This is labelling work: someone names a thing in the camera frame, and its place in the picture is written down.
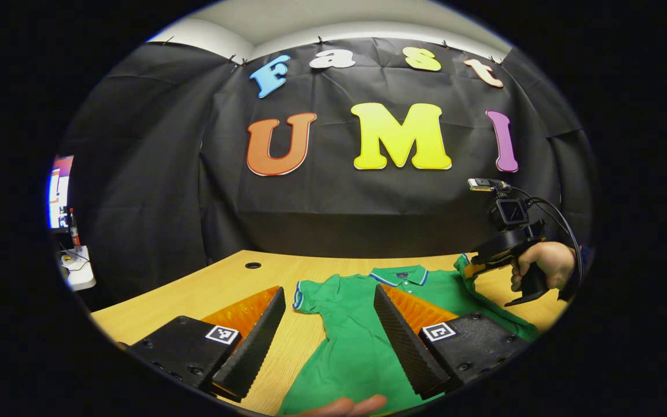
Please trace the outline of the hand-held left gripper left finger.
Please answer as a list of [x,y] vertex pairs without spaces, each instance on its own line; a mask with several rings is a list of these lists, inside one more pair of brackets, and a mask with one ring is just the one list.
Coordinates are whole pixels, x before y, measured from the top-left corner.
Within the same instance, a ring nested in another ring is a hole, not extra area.
[[178,315],[127,345],[127,351],[185,386],[240,402],[284,314],[285,290],[270,287],[201,320]]

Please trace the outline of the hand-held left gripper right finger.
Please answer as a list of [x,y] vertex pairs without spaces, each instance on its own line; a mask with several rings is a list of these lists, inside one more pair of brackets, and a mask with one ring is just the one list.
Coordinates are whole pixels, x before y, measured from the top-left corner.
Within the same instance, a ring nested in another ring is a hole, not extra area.
[[529,346],[482,312],[455,315],[381,284],[373,306],[413,391],[426,400],[504,367]]

